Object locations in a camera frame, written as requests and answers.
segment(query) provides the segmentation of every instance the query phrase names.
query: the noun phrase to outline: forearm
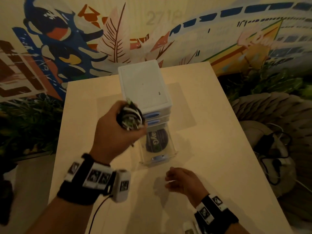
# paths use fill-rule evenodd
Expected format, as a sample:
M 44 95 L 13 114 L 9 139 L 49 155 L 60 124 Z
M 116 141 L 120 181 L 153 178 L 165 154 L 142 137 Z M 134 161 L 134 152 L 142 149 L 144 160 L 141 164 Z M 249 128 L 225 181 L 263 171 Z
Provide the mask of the forearm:
M 250 234 L 241 224 L 234 223 L 229 226 L 224 234 Z
M 84 234 L 92 207 L 55 197 L 26 234 Z

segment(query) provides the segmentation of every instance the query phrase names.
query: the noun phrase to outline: painted number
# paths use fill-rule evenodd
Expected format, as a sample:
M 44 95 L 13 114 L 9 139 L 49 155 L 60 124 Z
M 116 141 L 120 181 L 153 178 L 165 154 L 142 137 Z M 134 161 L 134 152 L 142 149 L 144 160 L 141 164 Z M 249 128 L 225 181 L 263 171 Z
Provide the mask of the painted number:
M 149 11 L 147 12 L 147 16 L 149 20 L 146 22 L 146 25 L 154 25 L 159 24 L 165 16 L 167 16 L 167 20 L 171 21 L 172 24 L 177 24 L 178 21 L 182 18 L 182 12 L 180 10 L 171 11 Z

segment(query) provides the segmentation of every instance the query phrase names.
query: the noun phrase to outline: white lid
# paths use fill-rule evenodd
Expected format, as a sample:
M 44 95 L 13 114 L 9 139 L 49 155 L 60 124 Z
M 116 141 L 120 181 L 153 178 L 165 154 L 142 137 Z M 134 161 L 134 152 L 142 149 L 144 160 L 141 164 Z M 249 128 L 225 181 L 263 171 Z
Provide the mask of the white lid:
M 156 60 L 118 67 L 121 91 L 143 114 L 172 106 Z

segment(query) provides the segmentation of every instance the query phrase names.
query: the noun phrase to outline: wristband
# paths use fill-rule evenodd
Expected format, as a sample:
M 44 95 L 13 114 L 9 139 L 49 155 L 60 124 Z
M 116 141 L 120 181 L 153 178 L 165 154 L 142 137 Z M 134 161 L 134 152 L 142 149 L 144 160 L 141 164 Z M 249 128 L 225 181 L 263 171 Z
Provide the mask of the wristband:
M 224 234 L 238 218 L 216 195 L 207 195 L 196 207 L 195 218 L 202 233 Z
M 94 161 L 87 153 L 73 162 L 57 196 L 68 202 L 92 205 L 100 194 L 110 195 L 116 172 Z

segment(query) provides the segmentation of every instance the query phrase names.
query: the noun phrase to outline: table surface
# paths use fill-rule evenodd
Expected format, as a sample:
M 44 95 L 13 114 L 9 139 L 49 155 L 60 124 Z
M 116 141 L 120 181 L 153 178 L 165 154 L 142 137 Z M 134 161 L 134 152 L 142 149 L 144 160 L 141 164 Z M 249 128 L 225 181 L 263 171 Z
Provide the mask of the table surface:
M 173 101 L 169 128 L 179 152 L 151 168 L 139 163 L 138 144 L 117 157 L 111 166 L 131 171 L 128 199 L 118 204 L 107 200 L 91 233 L 183 233 L 182 225 L 194 220 L 195 209 L 185 196 L 164 188 L 171 166 L 194 171 L 250 233 L 292 233 L 211 65 L 181 65 L 161 72 Z M 98 118 L 118 99 L 118 75 L 68 83 L 49 202 L 74 158 L 91 149 Z M 102 200 L 96 201 L 90 220 Z

